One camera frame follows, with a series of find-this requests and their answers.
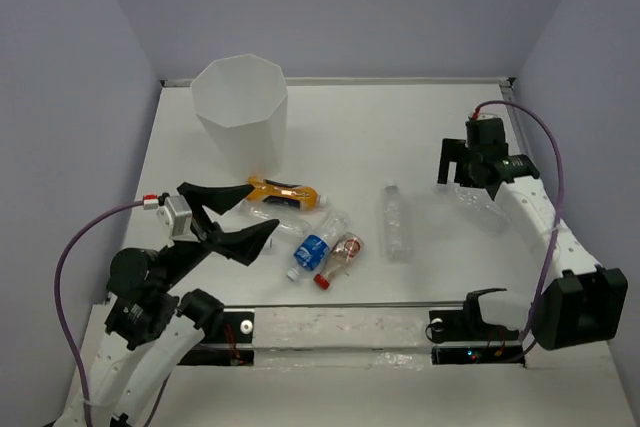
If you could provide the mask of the clear crushed plastic bottle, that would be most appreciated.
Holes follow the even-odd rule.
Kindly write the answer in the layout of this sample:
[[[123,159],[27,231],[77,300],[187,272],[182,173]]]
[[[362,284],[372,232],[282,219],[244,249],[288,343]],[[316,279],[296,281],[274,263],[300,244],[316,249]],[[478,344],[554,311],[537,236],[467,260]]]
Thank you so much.
[[[289,237],[302,238],[311,229],[307,221],[292,213],[288,207],[244,200],[239,204],[238,210],[243,215],[262,221],[277,220],[279,224],[276,231]]]

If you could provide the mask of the orange label plastic bottle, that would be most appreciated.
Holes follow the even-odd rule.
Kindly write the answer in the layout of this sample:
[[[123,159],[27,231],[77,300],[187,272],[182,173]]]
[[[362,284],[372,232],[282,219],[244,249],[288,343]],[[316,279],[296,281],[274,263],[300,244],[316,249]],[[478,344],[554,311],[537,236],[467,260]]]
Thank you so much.
[[[309,186],[281,183],[256,176],[249,177],[248,183],[254,190],[246,197],[247,201],[291,207],[300,211],[323,208],[328,203],[327,196]]]

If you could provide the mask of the blue label plastic bottle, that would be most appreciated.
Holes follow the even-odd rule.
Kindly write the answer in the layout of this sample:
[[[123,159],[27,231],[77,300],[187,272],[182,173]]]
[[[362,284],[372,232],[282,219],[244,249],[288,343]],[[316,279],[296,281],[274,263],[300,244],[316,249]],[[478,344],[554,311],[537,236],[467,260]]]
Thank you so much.
[[[286,278],[297,282],[301,277],[315,272],[328,259],[334,245],[346,232],[349,216],[339,210],[329,211],[323,220],[296,248]]]

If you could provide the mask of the red cap plastic bottle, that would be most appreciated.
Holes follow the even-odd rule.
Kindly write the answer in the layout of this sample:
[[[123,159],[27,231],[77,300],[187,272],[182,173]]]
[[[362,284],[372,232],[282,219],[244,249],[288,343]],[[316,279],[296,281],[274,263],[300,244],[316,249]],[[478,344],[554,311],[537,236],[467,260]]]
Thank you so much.
[[[329,258],[313,281],[322,290],[328,290],[335,279],[343,275],[357,260],[364,248],[363,240],[351,233],[343,234],[332,248]]]

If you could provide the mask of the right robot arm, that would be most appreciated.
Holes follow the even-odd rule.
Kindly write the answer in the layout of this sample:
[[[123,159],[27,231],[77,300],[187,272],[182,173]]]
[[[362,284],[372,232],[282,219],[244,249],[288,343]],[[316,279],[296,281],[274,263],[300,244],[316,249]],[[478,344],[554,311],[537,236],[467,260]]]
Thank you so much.
[[[628,291],[624,273],[603,267],[582,246],[531,159],[510,154],[500,118],[470,119],[464,139],[443,139],[437,181],[449,180],[486,191],[541,266],[532,296],[502,287],[468,293],[460,315],[468,337],[482,339],[505,327],[533,336],[545,350],[615,337]]]

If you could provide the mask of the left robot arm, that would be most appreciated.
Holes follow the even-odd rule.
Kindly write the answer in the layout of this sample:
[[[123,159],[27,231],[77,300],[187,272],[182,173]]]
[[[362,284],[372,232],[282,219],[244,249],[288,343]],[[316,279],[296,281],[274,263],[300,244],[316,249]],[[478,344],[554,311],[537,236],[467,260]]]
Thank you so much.
[[[112,208],[72,237],[56,265],[54,303],[80,387],[56,425],[134,425],[151,396],[162,393],[184,356],[227,328],[220,300],[202,289],[181,297],[171,290],[212,253],[244,266],[258,258],[278,220],[226,232],[207,214],[225,214],[253,190],[251,184],[202,187],[184,182],[176,195],[148,194]],[[98,353],[91,366],[85,366],[62,307],[62,269],[73,246],[91,228],[137,207],[158,213],[170,243],[160,250],[126,248],[113,257],[106,290],[115,300]]]

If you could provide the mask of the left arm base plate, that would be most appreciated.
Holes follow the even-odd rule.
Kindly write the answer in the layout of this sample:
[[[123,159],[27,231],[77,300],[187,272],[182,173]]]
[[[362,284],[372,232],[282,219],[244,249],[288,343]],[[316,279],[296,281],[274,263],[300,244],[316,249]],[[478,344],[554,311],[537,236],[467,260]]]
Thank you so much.
[[[249,367],[254,364],[255,310],[226,308],[220,327],[179,362],[180,366]]]

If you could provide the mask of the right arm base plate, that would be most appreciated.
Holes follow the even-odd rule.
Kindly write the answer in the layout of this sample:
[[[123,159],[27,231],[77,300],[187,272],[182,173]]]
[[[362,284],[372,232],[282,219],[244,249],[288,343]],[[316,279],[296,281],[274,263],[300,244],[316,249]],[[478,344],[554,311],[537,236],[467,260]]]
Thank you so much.
[[[470,327],[461,309],[432,310],[425,336],[434,365],[525,364],[517,331],[480,323]]]

